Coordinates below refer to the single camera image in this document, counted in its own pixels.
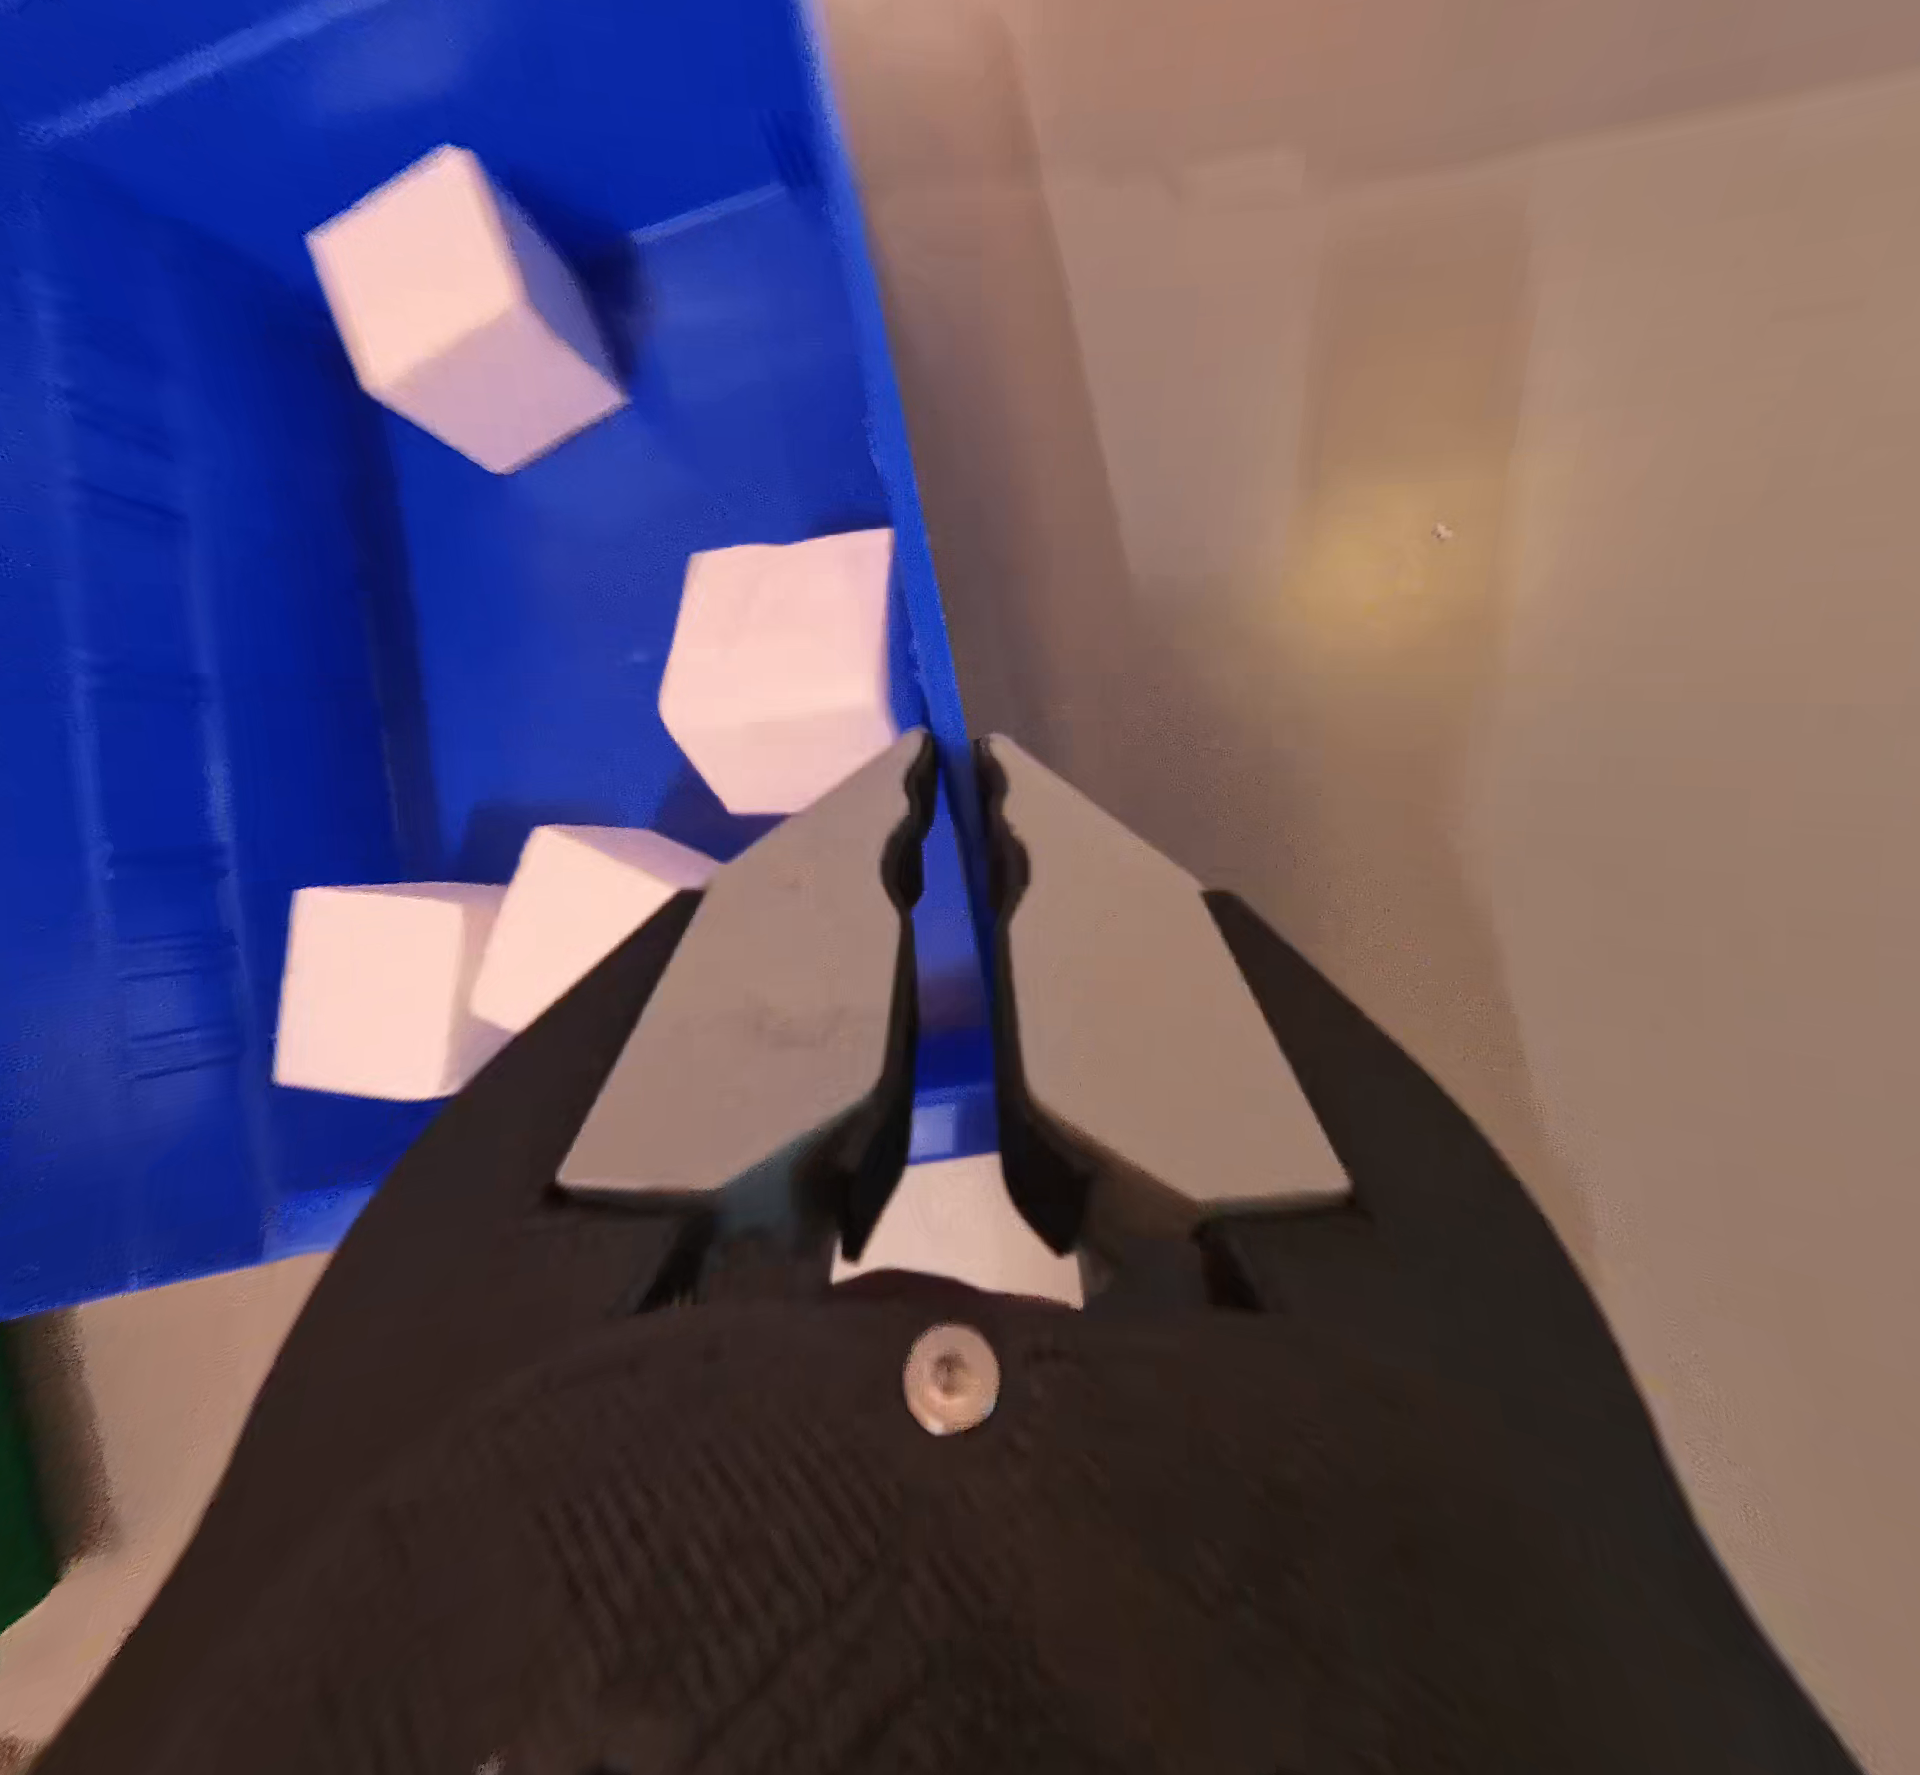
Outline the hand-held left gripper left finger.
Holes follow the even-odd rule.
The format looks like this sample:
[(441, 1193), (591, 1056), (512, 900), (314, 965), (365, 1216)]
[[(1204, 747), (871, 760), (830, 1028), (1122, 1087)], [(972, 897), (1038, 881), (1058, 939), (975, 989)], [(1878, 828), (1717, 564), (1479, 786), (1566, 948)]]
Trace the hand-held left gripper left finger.
[(709, 878), (562, 1193), (865, 1255), (907, 1159), (936, 798), (934, 737), (905, 733)]

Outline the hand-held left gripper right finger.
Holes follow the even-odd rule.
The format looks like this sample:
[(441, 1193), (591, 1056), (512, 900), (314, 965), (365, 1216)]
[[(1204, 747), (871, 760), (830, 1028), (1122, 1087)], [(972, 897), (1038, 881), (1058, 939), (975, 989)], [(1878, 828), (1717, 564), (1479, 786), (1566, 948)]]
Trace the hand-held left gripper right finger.
[(1006, 734), (975, 747), (1003, 1182), (1058, 1256), (1345, 1211), (1208, 890)]

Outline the white hard foam cube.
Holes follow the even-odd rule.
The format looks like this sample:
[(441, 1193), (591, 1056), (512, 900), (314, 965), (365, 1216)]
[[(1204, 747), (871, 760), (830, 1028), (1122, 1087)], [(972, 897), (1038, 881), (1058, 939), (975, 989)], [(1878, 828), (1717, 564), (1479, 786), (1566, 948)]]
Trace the white hard foam cube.
[(522, 845), (469, 991), (471, 1014), (519, 1034), (717, 863), (642, 828), (542, 825)]
[(735, 818), (786, 818), (892, 747), (892, 530), (688, 556), (659, 724)]
[(629, 406), (572, 269), (469, 151), (430, 151), (304, 255), (360, 390), (480, 471)]
[(503, 886), (310, 886), (291, 897), (274, 1083), (378, 1100), (463, 1090), (510, 1040), (471, 987)]

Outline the blue plastic bin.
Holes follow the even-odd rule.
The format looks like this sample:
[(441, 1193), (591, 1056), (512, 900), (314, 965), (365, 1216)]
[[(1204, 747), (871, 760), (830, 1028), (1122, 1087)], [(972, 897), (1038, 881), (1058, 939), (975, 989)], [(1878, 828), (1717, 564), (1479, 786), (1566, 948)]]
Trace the blue plastic bin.
[[(686, 559), (895, 534), (963, 701), (812, 0), (3, 0), (3, 1319), (330, 1247), (425, 1119), (275, 1090), (293, 890), (732, 818)], [(626, 413), (493, 478), (356, 390), (304, 234), (471, 151)]]

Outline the green plastic bin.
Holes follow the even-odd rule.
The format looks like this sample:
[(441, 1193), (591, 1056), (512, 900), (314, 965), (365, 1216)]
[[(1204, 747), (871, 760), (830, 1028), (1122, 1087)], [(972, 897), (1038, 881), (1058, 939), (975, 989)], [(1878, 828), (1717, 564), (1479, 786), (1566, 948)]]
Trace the green plastic bin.
[(25, 1390), (3, 1332), (3, 1628), (35, 1612), (58, 1579), (59, 1553), (42, 1504)]

